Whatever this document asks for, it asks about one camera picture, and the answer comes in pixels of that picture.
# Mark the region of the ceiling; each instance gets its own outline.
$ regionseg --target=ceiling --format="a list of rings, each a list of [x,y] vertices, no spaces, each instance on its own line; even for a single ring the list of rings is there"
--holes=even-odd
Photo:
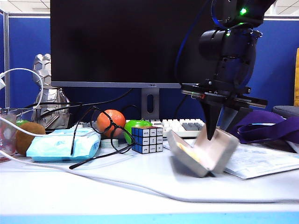
[[[49,13],[50,0],[0,0],[0,8],[5,12]],[[276,14],[299,15],[299,0],[277,0],[275,9]]]

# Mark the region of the eyeglasses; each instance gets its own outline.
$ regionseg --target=eyeglasses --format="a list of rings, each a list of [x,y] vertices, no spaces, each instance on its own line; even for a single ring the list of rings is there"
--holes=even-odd
[[[96,122],[94,122],[95,118],[101,113],[105,114],[107,116],[107,118],[109,119],[109,125],[102,132],[99,130],[98,125],[96,124]],[[74,152],[74,142],[75,142],[75,135],[76,135],[77,127],[78,127],[80,121],[82,121],[88,114],[91,114],[90,126],[96,133],[104,134],[107,131],[109,131],[110,129],[112,129],[111,135],[110,135],[110,142],[111,142],[112,147],[115,149],[115,152],[105,154],[105,155],[96,156],[96,157],[93,157],[93,158],[89,158],[89,159],[84,160],[82,162],[71,165],[69,167],[70,169],[74,169],[76,167],[79,167],[79,166],[81,166],[81,165],[83,165],[87,162],[90,162],[92,160],[95,160],[95,159],[104,158],[104,157],[111,156],[111,155],[118,154],[118,153],[121,153],[121,154],[126,153],[127,151],[129,151],[131,149],[131,147],[133,147],[136,144],[135,139],[132,137],[132,135],[126,129],[124,129],[122,126],[119,126],[116,123],[114,123],[112,118],[105,111],[103,111],[103,110],[101,110],[101,109],[99,109],[99,108],[97,108],[96,106],[93,105],[84,113],[84,115],[80,118],[80,120],[76,124],[75,131],[74,131],[74,136],[73,136],[73,141],[72,141],[72,146],[71,146],[71,155],[73,155],[73,152]],[[115,136],[117,136],[120,131],[124,131],[130,137],[131,144],[129,144],[128,146],[125,146],[122,149],[117,149],[115,147],[115,145],[113,144],[113,138]]]

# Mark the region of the paper document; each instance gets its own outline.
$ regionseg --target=paper document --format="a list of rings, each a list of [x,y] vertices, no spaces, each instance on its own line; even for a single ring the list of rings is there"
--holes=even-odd
[[[242,179],[298,169],[299,154],[240,144],[225,171]]]

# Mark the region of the white cable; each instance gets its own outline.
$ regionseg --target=white cable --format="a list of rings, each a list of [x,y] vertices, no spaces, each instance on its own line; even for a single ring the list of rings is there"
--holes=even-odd
[[[57,165],[40,164],[40,163],[22,161],[22,160],[16,159],[16,158],[8,155],[7,153],[5,153],[1,150],[0,150],[0,154],[9,158],[10,160],[20,162],[23,164],[28,164],[28,165],[38,166],[38,167],[45,167],[45,168],[53,168],[53,169],[58,169],[58,170],[61,170],[61,171],[64,171],[64,172],[67,172],[70,174],[79,175],[79,176],[83,176],[83,177],[87,177],[87,178],[91,178],[91,179],[100,179],[100,180],[123,183],[123,184],[128,184],[128,185],[144,188],[144,189],[153,191],[155,193],[158,193],[164,197],[167,197],[167,198],[170,198],[173,200],[177,200],[177,201],[182,201],[182,202],[194,202],[194,203],[299,203],[298,199],[293,199],[293,198],[288,198],[288,199],[281,198],[281,199],[273,199],[273,200],[271,200],[271,199],[248,200],[248,199],[227,199],[227,198],[220,198],[220,199],[185,198],[185,197],[179,197],[176,195],[172,195],[167,192],[163,192],[163,191],[160,191],[160,190],[157,190],[157,189],[154,189],[154,188],[151,188],[151,187],[148,187],[148,186],[136,183],[136,182],[129,182],[129,181],[120,180],[120,179],[112,179],[112,178],[103,177],[100,175],[88,175],[88,174],[85,174],[85,173],[77,171],[77,170],[64,168],[64,167],[57,166]]]
[[[16,129],[18,129],[19,131],[24,132],[25,134],[28,134],[28,135],[31,135],[31,136],[34,136],[34,137],[73,136],[74,135],[74,133],[69,133],[69,134],[65,134],[65,133],[64,134],[34,134],[34,133],[28,132],[28,131],[18,127],[14,123],[10,122],[9,120],[6,120],[5,118],[3,118],[1,116],[0,116],[0,120],[4,121],[5,123],[11,125],[12,127],[16,128]],[[90,135],[90,133],[95,133],[95,131],[93,129],[91,129],[90,132],[85,133],[84,135],[80,135],[80,136],[87,136],[87,135]]]
[[[33,71],[33,70],[25,69],[25,68],[15,68],[15,69],[9,69],[9,70],[7,70],[7,71],[4,71],[4,72],[0,73],[0,78],[3,78],[3,77],[5,76],[6,73],[11,72],[11,71],[14,71],[14,70],[25,70],[25,71],[30,71],[30,72],[32,72],[33,74],[35,74],[35,75],[38,77],[39,81],[41,82],[41,93],[40,93],[40,96],[39,96],[39,101],[38,101],[37,105],[33,107],[33,109],[36,109],[36,108],[39,106],[39,104],[41,103],[42,98],[43,98],[43,81],[42,81],[41,77],[40,77],[35,71]]]

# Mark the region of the glass cup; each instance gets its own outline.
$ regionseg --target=glass cup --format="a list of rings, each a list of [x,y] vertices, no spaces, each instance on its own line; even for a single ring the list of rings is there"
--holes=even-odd
[[[17,121],[31,121],[34,109],[7,109],[0,108],[0,117],[17,124]],[[16,152],[16,131],[17,129],[3,120],[0,120],[0,150],[14,156]],[[0,162],[8,161],[9,159],[0,155]]]

